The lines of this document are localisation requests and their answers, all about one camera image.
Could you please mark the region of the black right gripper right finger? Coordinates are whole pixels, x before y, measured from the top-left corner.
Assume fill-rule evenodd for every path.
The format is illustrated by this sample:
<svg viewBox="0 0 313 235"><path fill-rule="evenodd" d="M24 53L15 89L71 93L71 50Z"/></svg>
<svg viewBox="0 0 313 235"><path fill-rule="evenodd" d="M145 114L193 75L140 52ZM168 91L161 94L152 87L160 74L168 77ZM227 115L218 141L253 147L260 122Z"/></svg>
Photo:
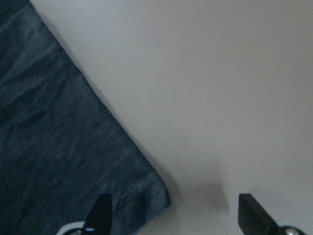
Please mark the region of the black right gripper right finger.
<svg viewBox="0 0 313 235"><path fill-rule="evenodd" d="M238 224L244 235L283 235L283 230L249 193L239 194Z"/></svg>

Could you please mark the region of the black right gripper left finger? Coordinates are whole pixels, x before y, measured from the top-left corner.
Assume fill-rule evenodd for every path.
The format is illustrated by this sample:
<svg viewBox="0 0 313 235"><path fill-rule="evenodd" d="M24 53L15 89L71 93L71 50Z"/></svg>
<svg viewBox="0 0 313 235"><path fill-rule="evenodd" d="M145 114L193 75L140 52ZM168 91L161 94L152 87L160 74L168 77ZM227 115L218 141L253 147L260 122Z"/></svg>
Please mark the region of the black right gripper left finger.
<svg viewBox="0 0 313 235"><path fill-rule="evenodd" d="M83 225L84 235L109 235L112 228L112 196L101 194Z"/></svg>

